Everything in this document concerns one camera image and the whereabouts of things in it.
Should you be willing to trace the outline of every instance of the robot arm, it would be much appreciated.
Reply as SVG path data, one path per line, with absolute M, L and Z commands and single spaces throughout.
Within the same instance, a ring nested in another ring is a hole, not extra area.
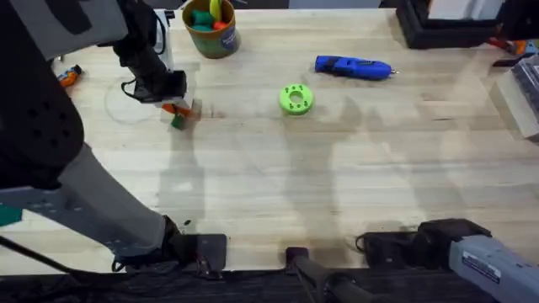
M 149 210 L 106 172 L 84 143 L 81 118 L 45 61 L 107 43 L 136 76 L 141 100 L 183 97 L 184 72 L 169 71 L 150 43 L 156 31 L 150 29 L 157 28 L 153 10 L 132 0 L 13 0 L 0 2 L 0 14 L 9 43 L 0 50 L 7 59 L 0 69 L 0 204 L 90 237 L 124 265 L 196 261 L 202 236 L 180 235 L 169 218 Z M 224 268 L 223 237 L 212 248 L 220 258 L 214 269 Z
M 471 221 L 428 221 L 417 232 L 368 232 L 360 238 L 371 268 L 443 268 L 501 303 L 539 301 L 539 268 Z

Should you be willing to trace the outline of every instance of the blue glue gun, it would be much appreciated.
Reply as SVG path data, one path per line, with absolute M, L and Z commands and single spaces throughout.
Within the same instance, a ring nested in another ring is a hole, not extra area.
M 366 80 L 384 80 L 397 73 L 384 62 L 341 56 L 318 56 L 314 70 Z

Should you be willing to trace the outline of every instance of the green ring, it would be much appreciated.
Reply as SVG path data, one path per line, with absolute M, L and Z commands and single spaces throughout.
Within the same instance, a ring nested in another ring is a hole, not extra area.
M 300 103 L 291 99 L 291 95 L 297 93 L 302 96 Z M 303 84 L 290 84 L 280 90 L 279 105 L 288 114 L 305 114 L 312 107 L 311 89 Z

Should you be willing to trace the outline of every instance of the wooden table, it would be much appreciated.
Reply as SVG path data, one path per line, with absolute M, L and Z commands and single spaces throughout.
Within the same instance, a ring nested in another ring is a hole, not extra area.
M 489 92 L 503 55 L 409 50 L 393 10 L 237 12 L 241 49 L 199 55 L 172 22 L 177 68 L 195 87 L 189 130 L 126 99 L 112 50 L 66 56 L 86 74 L 69 91 L 98 159 L 138 199 L 189 232 L 225 233 L 230 269 L 281 268 L 288 246 L 328 266 L 361 266 L 364 231 L 466 217 L 539 262 L 539 148 L 514 138 Z M 367 82 L 313 72 L 317 55 L 371 58 L 400 73 Z M 279 91 L 301 82 L 315 106 L 287 117 Z M 0 233 L 67 265 L 108 272 L 112 255 L 29 212 Z M 51 269 L 0 251 L 0 274 Z

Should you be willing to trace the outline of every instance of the black box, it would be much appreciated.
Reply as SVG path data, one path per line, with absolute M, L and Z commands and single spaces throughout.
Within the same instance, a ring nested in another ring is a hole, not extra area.
M 427 21 L 421 2 L 402 0 L 397 6 L 398 22 L 411 49 L 474 47 L 496 35 L 494 20 Z

